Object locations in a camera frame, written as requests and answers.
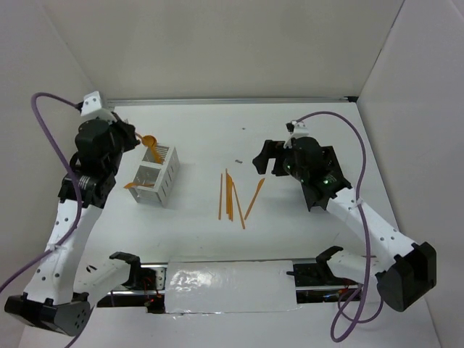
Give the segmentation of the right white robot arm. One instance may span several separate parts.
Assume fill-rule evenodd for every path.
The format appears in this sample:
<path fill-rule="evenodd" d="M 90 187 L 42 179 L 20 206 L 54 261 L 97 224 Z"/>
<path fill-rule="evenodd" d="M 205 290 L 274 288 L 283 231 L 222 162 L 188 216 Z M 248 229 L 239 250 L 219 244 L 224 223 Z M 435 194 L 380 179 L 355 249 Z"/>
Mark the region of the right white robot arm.
<path fill-rule="evenodd" d="M 345 223 L 360 239 L 368 236 L 380 298 L 405 311 L 436 285 L 436 250 L 403 235 L 356 197 L 332 146 L 303 136 L 290 142 L 267 140 L 252 163 L 260 175 L 274 160 L 272 174 L 299 181 L 307 207 L 320 207 Z"/>

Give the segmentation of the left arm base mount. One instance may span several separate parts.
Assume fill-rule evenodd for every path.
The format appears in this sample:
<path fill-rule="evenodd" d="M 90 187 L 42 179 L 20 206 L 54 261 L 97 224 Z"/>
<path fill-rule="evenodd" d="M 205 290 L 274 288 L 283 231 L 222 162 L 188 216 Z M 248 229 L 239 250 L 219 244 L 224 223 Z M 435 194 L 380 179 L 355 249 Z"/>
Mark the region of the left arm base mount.
<path fill-rule="evenodd" d="M 141 265 L 141 275 L 132 286 L 118 286 L 97 303 L 98 308 L 143 309 L 151 314 L 165 314 L 167 263 Z"/>

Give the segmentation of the orange spoon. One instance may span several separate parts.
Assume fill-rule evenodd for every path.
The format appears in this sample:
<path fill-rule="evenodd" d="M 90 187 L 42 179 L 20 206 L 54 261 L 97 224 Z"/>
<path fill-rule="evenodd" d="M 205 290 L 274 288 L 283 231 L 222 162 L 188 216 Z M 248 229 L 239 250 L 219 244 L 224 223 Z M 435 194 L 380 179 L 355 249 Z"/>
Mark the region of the orange spoon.
<path fill-rule="evenodd" d="M 150 152 L 151 152 L 151 154 L 153 156 L 154 162 L 157 163 L 157 164 L 162 164 L 163 159 L 161 158 L 161 156 L 157 152 L 157 140 L 156 140 L 156 138 L 154 136 L 152 136 L 152 135 L 142 136 L 139 133 L 135 133 L 135 135 L 140 140 L 141 144 L 144 145 L 147 149 L 150 150 Z"/>

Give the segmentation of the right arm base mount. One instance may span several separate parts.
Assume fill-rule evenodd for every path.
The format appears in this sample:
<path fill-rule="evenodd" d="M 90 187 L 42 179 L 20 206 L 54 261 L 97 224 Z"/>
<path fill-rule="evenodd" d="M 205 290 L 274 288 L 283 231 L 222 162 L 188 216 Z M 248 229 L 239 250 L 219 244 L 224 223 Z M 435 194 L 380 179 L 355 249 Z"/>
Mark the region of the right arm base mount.
<path fill-rule="evenodd" d="M 294 279 L 297 304 L 337 302 L 341 295 L 348 297 L 356 290 L 357 284 L 353 280 L 337 278 L 329 269 L 328 261 L 342 250 L 340 246 L 332 246 L 315 261 L 294 263 L 293 269 L 286 272 Z"/>

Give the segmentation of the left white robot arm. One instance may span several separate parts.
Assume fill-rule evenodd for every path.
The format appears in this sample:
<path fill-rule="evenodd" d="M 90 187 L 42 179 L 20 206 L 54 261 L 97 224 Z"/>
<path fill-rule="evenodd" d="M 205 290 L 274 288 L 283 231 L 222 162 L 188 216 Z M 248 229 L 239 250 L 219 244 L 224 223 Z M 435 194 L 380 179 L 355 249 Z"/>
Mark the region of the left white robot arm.
<path fill-rule="evenodd" d="M 77 152 L 67 162 L 46 256 L 23 293 L 7 299 L 6 313 L 28 326 L 77 336 L 107 293 L 117 286 L 140 286 L 140 258 L 124 252 L 111 254 L 76 278 L 88 237 L 115 186 L 122 155 L 138 144 L 134 126 L 122 120 L 94 119 L 79 126 Z"/>

